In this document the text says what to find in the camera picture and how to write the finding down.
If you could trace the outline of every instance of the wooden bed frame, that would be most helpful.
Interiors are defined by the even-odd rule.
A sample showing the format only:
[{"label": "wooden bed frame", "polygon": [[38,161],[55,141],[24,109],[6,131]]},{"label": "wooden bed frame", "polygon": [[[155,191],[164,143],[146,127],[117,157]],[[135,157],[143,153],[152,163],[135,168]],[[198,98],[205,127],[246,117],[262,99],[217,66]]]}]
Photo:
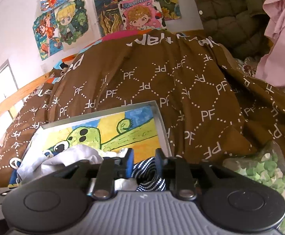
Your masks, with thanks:
[{"label": "wooden bed frame", "polygon": [[7,97],[4,101],[0,103],[0,116],[3,115],[6,111],[9,111],[13,118],[16,117],[17,113],[14,111],[14,105],[20,100],[32,93],[37,87],[45,83],[51,75],[51,72],[48,72],[41,77],[35,79],[29,84],[25,85],[19,89],[16,93]]}]

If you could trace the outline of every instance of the clear plastic bag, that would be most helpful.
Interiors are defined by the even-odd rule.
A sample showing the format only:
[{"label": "clear plastic bag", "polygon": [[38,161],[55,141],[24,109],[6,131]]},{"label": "clear plastic bag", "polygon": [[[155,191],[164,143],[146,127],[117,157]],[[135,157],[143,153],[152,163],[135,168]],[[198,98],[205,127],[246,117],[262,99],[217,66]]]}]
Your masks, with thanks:
[{"label": "clear plastic bag", "polygon": [[[279,145],[270,141],[256,155],[228,158],[223,166],[278,191],[285,199],[285,159]],[[279,231],[285,234],[285,218]]]}]

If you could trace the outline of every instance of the blonde-haired cartoon boy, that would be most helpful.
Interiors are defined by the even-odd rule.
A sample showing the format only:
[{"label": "blonde-haired cartoon boy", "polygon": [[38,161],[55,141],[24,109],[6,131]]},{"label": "blonde-haired cartoon boy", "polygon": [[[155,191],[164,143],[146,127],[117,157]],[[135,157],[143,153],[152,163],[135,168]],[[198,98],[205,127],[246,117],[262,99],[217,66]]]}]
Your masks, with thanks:
[{"label": "blonde-haired cartoon boy", "polygon": [[73,33],[76,29],[71,24],[73,17],[75,15],[76,5],[74,2],[68,2],[62,5],[57,14],[56,20],[60,23],[62,27],[59,27],[61,38],[63,41],[68,41],[73,38]]}]

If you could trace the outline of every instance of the white fabric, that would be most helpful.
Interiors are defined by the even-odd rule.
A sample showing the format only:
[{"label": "white fabric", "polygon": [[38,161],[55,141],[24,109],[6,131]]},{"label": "white fabric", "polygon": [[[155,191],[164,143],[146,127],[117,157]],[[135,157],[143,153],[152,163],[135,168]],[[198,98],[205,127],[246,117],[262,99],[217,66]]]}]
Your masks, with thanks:
[{"label": "white fabric", "polygon": [[30,148],[17,173],[22,183],[28,183],[83,159],[89,160],[91,164],[99,164],[103,161],[97,150],[86,145],[69,147],[52,158],[45,156],[41,151]]},{"label": "white fabric", "polygon": [[[69,166],[77,161],[87,159],[90,164],[100,164],[103,161],[103,157],[124,157],[127,153],[127,149],[122,149],[120,152],[103,152],[97,151],[86,145],[76,145],[69,147],[63,152],[53,156],[45,156],[44,152],[37,151],[34,148],[30,148],[26,153],[20,167],[17,170],[18,175],[22,180],[22,184],[28,183],[32,180],[38,179],[42,176],[60,170],[66,166]],[[95,179],[92,179],[91,187],[88,193],[92,192]],[[115,180],[115,191],[135,191],[137,188],[136,179],[118,179]]]}]

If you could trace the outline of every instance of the pink cloth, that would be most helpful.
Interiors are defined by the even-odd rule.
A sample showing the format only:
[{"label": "pink cloth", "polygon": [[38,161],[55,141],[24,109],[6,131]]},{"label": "pink cloth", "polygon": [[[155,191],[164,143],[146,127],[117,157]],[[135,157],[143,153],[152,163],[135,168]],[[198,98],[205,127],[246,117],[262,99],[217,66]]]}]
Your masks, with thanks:
[{"label": "pink cloth", "polygon": [[270,21],[264,33],[274,46],[270,53],[261,58],[256,78],[276,87],[285,86],[285,0],[266,0],[264,11]]}]

